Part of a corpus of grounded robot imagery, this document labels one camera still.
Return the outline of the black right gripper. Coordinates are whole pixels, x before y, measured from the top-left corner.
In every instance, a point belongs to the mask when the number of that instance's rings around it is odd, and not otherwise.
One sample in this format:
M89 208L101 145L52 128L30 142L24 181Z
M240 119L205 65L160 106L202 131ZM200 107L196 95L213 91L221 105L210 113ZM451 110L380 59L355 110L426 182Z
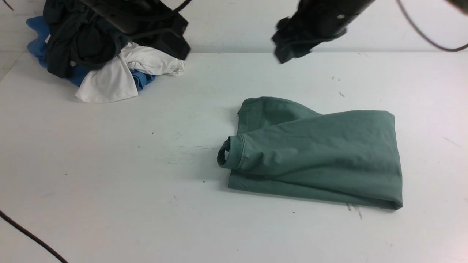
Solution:
M276 24L271 40L279 63L301 58L321 43L335 40L346 33L348 15L334 0L301 0L294 15Z

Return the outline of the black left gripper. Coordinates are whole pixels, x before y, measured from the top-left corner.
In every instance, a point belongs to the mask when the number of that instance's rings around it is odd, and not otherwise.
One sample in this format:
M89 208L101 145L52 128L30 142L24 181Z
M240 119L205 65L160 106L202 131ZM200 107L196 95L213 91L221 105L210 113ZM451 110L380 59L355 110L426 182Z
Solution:
M184 38L189 22L180 14L191 1L171 9L160 0L83 0L82 3L118 28L132 42L186 60Z

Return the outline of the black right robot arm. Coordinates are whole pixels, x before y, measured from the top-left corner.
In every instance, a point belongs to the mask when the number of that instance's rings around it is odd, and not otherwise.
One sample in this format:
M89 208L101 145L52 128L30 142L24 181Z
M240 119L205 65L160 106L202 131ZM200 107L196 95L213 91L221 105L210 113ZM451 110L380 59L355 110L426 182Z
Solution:
M272 37L279 63L301 58L321 43L342 37L372 0L301 0L293 16L276 24Z

